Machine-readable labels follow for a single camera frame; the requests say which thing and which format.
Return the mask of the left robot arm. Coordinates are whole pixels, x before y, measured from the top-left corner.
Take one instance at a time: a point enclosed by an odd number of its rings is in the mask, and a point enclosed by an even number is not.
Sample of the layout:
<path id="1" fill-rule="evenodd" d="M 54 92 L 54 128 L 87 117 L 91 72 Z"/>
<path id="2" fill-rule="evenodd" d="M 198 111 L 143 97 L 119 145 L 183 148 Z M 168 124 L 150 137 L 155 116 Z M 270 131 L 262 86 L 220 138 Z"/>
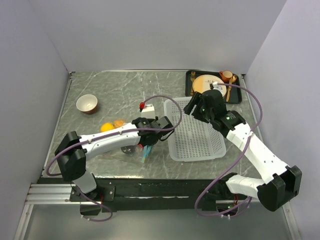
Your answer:
<path id="1" fill-rule="evenodd" d="M 88 160 L 127 146 L 153 146 L 173 130 L 174 126 L 164 116 L 159 119 L 138 117 L 121 127 L 91 135 L 80 136 L 71 131 L 62 139 L 54 155 L 62 179 L 73 182 L 86 200 L 93 201 L 99 196 L 100 189 L 87 170 Z"/>

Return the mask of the clear zip top bag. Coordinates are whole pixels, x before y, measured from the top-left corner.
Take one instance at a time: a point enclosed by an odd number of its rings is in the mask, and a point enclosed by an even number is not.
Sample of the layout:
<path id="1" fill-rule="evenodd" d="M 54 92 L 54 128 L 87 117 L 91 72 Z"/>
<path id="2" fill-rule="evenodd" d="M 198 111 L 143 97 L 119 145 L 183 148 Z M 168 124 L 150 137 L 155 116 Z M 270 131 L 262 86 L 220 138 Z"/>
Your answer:
<path id="1" fill-rule="evenodd" d="M 110 131 L 116 128 L 123 127 L 125 124 L 126 122 L 123 119 L 117 119 L 114 122 L 106 122 L 102 124 L 102 126 L 100 127 L 100 131 L 101 132 Z M 133 154 L 136 152 L 137 147 L 143 148 L 143 155 L 140 161 L 144 163 L 152 151 L 152 148 L 153 148 L 152 145 L 142 146 L 141 144 L 138 144 L 138 145 L 124 146 L 124 147 L 121 147 L 120 149 L 125 154 Z"/>

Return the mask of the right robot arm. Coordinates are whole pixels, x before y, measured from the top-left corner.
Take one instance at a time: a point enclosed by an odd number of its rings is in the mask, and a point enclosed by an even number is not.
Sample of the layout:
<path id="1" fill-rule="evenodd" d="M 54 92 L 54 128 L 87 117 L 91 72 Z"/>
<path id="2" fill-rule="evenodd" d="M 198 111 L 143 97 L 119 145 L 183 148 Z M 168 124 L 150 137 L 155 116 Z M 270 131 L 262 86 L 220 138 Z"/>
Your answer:
<path id="1" fill-rule="evenodd" d="M 227 110 L 218 90 L 195 92 L 183 110 L 196 120 L 211 124 L 243 151 L 261 176 L 256 179 L 233 173 L 226 175 L 225 183 L 218 188 L 222 198 L 245 195 L 258 199 L 267 210 L 274 212 L 299 194 L 302 171 L 296 165 L 290 167 L 271 152 L 237 111 Z"/>

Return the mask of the dark purple mangosteen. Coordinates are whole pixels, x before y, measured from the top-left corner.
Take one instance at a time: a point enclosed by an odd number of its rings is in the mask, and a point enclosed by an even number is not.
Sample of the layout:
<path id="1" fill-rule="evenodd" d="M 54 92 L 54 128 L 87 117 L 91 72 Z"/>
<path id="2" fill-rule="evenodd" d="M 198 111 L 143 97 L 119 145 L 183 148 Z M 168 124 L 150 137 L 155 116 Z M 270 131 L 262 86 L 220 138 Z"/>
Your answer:
<path id="1" fill-rule="evenodd" d="M 136 149 L 137 149 L 136 145 L 128 145 L 120 148 L 120 150 L 126 155 L 134 154 L 136 152 Z"/>

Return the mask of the orange mango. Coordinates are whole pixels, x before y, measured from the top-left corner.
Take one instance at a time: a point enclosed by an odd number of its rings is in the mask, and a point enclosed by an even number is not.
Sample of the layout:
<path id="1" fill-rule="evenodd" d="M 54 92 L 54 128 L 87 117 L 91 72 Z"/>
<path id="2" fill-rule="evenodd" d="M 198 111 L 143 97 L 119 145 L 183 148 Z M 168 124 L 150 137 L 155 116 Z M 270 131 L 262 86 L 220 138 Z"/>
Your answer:
<path id="1" fill-rule="evenodd" d="M 125 124 L 125 121 L 123 119 L 117 119 L 113 122 L 113 125 L 115 128 L 120 128 Z"/>

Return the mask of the yellow orange fruit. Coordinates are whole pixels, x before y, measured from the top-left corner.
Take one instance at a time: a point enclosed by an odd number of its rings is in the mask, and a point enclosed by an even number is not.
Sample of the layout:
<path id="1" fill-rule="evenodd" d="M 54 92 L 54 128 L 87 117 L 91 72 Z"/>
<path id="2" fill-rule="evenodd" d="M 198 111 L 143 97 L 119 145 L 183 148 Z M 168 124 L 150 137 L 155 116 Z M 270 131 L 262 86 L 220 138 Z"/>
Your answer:
<path id="1" fill-rule="evenodd" d="M 106 122 L 100 127 L 101 132 L 107 132 L 115 129 L 115 126 L 111 122 Z"/>

